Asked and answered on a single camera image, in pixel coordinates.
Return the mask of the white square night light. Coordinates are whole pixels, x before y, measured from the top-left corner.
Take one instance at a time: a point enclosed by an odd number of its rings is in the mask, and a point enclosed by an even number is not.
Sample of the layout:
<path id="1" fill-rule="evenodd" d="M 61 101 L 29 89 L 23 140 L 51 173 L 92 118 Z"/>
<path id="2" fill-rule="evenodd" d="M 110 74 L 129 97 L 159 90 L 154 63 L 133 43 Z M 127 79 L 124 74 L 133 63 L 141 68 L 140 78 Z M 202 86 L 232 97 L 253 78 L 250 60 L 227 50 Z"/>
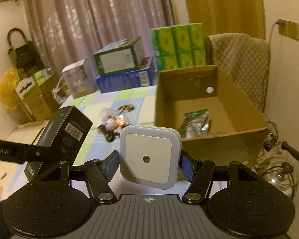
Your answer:
<path id="1" fill-rule="evenodd" d="M 166 127 L 130 125 L 120 133 L 120 173 L 125 180 L 167 190 L 177 182 L 182 138 Z"/>

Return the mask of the black product box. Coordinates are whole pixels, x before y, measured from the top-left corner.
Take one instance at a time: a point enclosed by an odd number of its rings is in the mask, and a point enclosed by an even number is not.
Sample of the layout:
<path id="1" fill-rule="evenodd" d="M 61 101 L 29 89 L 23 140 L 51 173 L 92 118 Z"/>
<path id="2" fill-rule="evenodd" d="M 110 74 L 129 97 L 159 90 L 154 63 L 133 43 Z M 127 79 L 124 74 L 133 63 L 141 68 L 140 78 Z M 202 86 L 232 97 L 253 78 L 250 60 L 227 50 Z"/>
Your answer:
<path id="1" fill-rule="evenodd" d="M 48 148 L 44 161 L 27 163 L 24 173 L 29 181 L 60 161 L 72 165 L 88 135 L 92 122 L 75 106 L 58 109 L 41 134 L 38 146 Z"/>

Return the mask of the clear plastic cup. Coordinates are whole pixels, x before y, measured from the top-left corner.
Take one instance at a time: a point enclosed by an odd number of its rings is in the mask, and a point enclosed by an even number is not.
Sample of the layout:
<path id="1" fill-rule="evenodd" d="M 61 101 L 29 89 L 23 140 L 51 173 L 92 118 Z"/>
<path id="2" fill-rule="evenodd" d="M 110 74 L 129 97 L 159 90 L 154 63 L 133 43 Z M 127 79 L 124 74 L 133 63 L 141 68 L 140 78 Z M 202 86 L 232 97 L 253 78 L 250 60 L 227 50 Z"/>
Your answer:
<path id="1" fill-rule="evenodd" d="M 120 114 L 121 113 L 118 110 L 103 108 L 99 113 L 99 118 L 101 120 L 106 120 L 108 117 L 116 118 Z"/>

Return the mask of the red toy car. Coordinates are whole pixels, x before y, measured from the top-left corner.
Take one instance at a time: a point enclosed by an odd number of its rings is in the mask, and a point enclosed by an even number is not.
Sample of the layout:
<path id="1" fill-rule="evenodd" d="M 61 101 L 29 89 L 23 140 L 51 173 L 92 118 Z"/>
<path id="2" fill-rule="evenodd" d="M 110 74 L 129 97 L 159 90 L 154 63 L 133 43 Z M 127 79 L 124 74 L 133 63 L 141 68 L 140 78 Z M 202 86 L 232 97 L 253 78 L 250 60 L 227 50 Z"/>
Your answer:
<path id="1" fill-rule="evenodd" d="M 125 105 L 122 105 L 120 107 L 118 107 L 118 111 L 123 113 L 123 112 L 131 112 L 135 109 L 134 105 L 133 104 L 125 104 Z"/>

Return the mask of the small black toy car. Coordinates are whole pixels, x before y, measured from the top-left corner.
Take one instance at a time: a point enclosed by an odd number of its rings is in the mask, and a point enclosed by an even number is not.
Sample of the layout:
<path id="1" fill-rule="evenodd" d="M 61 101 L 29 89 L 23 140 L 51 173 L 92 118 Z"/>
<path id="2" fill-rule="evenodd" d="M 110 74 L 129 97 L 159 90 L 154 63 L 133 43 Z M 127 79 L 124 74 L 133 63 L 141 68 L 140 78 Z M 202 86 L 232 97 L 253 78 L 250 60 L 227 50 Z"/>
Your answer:
<path id="1" fill-rule="evenodd" d="M 107 142 L 113 142 L 120 135 L 115 131 L 107 131 L 105 129 L 105 124 L 99 125 L 97 130 L 105 136 Z"/>

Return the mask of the green silver foil pouch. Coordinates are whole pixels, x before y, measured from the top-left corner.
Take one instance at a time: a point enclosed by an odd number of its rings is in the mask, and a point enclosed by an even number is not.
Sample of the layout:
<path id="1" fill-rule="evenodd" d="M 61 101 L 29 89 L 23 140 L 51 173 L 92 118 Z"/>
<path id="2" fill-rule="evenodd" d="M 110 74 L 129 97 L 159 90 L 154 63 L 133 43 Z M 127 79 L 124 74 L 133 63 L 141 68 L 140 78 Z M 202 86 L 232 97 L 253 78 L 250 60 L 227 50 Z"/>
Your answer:
<path id="1" fill-rule="evenodd" d="M 183 139 L 204 136 L 209 132 L 209 111 L 207 109 L 184 114 L 179 133 Z"/>

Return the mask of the open cardboard box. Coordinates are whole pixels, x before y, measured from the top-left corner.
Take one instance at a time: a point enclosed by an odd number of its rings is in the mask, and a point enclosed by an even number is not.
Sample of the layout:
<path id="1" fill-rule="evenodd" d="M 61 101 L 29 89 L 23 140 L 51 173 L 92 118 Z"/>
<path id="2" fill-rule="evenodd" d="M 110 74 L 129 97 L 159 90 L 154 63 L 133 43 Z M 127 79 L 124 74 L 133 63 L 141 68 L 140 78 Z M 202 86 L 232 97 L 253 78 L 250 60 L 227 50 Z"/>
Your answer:
<path id="1" fill-rule="evenodd" d="M 264 116 L 220 67 L 197 66 L 158 74 L 155 121 L 180 131 L 186 113 L 208 110 L 209 131 L 184 138 L 182 149 L 194 159 L 219 166 L 232 161 L 253 168 L 268 133 Z"/>

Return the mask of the yellow plastic bag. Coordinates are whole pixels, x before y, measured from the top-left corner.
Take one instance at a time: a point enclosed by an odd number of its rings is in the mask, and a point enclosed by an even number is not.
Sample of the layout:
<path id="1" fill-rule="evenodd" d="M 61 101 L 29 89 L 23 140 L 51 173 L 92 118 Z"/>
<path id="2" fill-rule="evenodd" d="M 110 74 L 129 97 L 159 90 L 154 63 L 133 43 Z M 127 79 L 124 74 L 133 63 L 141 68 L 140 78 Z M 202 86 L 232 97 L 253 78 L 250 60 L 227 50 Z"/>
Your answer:
<path id="1" fill-rule="evenodd" d="M 7 112 L 13 112 L 17 109 L 18 99 L 15 94 L 15 88 L 20 83 L 16 68 L 8 68 L 1 77 L 0 81 L 0 102 Z"/>

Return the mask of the stacked cardboard boxes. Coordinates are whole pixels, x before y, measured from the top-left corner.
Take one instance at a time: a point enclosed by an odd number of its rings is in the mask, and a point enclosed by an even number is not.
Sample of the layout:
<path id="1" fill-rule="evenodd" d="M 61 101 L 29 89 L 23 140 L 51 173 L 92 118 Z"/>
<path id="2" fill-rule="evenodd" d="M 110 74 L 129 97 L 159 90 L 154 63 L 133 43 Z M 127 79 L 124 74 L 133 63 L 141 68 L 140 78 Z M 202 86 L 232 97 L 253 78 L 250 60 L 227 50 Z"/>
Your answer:
<path id="1" fill-rule="evenodd" d="M 15 93 L 30 117 L 35 121 L 48 120 L 60 107 L 53 95 L 58 84 L 58 75 L 43 69 L 21 80 L 15 88 Z"/>

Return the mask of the checkered bed sheet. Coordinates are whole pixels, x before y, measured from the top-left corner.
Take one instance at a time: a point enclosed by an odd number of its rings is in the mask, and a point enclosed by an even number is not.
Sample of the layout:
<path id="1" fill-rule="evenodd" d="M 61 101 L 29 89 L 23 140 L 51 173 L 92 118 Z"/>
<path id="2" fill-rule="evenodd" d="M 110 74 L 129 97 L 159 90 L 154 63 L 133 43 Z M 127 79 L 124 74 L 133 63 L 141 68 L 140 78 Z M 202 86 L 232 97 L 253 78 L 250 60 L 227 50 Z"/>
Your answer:
<path id="1" fill-rule="evenodd" d="M 116 111 L 121 106 L 131 104 L 134 106 L 134 110 L 129 114 L 132 123 L 152 127 L 155 95 L 156 86 L 149 86 L 105 94 L 96 92 L 79 99 L 69 97 L 64 105 L 76 106 L 93 123 L 74 165 L 80 166 L 93 159 L 103 160 L 112 151 L 119 149 L 119 139 L 107 142 L 105 136 L 98 131 L 98 126 L 108 111 Z M 25 165 L 0 162 L 0 201 L 7 199 L 28 182 L 24 169 Z M 178 180 L 168 190 L 146 187 L 125 180 L 119 171 L 116 172 L 109 185 L 116 196 L 120 194 L 178 194 L 182 196 L 189 187 L 186 180 Z"/>

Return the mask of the black luggage trolley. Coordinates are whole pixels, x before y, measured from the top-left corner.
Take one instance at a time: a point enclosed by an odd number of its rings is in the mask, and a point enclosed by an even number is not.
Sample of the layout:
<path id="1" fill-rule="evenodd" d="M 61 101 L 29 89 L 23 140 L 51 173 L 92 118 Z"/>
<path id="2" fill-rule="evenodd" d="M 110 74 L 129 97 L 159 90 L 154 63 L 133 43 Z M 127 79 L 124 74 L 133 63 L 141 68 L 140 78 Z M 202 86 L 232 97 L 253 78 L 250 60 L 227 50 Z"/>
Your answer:
<path id="1" fill-rule="evenodd" d="M 24 41 L 22 46 L 15 48 L 12 43 L 12 34 L 18 32 Z M 35 73 L 45 68 L 39 53 L 30 40 L 27 40 L 24 32 L 19 28 L 12 28 L 7 34 L 9 49 L 7 51 L 13 65 L 17 69 L 21 79 L 34 76 Z"/>

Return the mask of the white humidifier box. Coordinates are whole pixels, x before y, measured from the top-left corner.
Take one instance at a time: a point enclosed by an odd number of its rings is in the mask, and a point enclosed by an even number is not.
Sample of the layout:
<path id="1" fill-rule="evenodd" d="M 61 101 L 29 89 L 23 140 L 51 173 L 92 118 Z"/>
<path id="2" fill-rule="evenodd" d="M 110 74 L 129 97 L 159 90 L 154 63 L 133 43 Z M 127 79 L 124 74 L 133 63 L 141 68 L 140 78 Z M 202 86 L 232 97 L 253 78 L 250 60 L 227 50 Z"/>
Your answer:
<path id="1" fill-rule="evenodd" d="M 95 92 L 92 77 L 85 69 L 87 58 L 63 68 L 61 75 L 73 98 L 79 98 Z"/>

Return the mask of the blue carton box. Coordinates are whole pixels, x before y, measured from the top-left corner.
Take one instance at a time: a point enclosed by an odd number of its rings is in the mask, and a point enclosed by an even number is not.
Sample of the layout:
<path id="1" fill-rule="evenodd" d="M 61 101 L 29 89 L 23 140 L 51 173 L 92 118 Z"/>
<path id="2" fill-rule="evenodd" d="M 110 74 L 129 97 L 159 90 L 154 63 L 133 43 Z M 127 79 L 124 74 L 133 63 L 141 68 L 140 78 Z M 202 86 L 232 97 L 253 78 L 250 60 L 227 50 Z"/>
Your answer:
<path id="1" fill-rule="evenodd" d="M 101 93 L 127 90 L 130 88 L 147 87 L 154 85 L 155 64 L 153 57 L 144 58 L 138 70 L 120 72 L 106 76 L 98 76 L 96 84 Z"/>

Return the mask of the dark green carton box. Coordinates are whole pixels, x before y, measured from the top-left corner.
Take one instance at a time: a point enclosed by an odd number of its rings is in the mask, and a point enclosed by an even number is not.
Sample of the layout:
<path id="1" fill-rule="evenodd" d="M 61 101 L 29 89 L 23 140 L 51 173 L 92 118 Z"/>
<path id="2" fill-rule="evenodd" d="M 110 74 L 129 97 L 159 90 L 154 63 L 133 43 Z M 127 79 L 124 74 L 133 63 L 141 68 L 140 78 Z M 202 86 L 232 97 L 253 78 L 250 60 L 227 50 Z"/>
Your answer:
<path id="1" fill-rule="evenodd" d="M 137 70 L 145 58 L 141 36 L 109 43 L 94 54 L 101 76 Z"/>

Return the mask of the quilted beige chair cover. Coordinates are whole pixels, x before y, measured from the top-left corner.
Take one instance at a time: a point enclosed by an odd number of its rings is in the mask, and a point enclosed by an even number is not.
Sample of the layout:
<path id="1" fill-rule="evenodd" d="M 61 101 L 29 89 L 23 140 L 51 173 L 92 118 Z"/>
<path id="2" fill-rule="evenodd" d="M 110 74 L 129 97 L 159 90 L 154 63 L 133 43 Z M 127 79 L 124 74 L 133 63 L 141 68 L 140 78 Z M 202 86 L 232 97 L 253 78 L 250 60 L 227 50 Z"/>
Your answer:
<path id="1" fill-rule="evenodd" d="M 207 37 L 209 56 L 263 112 L 268 88 L 270 48 L 263 39 L 245 33 L 222 33 Z"/>

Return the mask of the green tissue pack bundle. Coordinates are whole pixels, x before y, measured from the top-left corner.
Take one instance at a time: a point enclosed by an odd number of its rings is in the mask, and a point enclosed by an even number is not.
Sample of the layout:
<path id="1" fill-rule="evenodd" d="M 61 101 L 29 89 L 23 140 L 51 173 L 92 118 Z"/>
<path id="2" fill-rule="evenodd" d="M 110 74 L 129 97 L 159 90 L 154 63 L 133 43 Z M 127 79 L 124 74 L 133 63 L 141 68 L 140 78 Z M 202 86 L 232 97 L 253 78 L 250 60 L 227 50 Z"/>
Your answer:
<path id="1" fill-rule="evenodd" d="M 207 64 L 201 23 L 159 27 L 149 32 L 159 71 Z"/>

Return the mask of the pink curtain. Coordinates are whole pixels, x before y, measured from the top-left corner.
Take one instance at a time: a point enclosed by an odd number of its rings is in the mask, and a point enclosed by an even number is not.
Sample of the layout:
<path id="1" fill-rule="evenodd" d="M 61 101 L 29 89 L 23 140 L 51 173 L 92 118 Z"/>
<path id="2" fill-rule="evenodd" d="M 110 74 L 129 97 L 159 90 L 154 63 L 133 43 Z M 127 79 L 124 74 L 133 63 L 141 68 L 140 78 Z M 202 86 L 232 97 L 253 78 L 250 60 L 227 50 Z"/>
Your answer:
<path id="1" fill-rule="evenodd" d="M 25 0 L 30 34 L 44 64 L 60 73 L 107 44 L 141 36 L 145 54 L 153 54 L 149 30 L 173 23 L 171 0 Z"/>

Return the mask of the wooden door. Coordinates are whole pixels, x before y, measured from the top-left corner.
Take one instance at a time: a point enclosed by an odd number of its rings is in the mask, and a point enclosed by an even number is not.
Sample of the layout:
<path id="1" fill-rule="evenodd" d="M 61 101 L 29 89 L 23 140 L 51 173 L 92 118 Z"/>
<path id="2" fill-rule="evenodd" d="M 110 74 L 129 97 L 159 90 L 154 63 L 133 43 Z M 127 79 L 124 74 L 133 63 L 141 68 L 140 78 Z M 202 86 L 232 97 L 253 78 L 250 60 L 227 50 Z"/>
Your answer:
<path id="1" fill-rule="evenodd" d="M 265 39 L 263 0 L 185 0 L 188 21 L 201 23 L 206 36 L 245 33 Z"/>

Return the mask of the wall power outlet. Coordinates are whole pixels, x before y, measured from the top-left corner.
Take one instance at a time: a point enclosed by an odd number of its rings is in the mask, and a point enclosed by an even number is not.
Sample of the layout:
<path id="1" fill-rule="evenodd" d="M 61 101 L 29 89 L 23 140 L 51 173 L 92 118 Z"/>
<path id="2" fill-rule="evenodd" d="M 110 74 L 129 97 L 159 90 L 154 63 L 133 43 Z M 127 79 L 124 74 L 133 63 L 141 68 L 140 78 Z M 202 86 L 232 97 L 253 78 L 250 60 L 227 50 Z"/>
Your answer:
<path id="1" fill-rule="evenodd" d="M 281 36 L 291 38 L 299 42 L 299 24 L 292 21 L 278 19 L 278 32 Z"/>

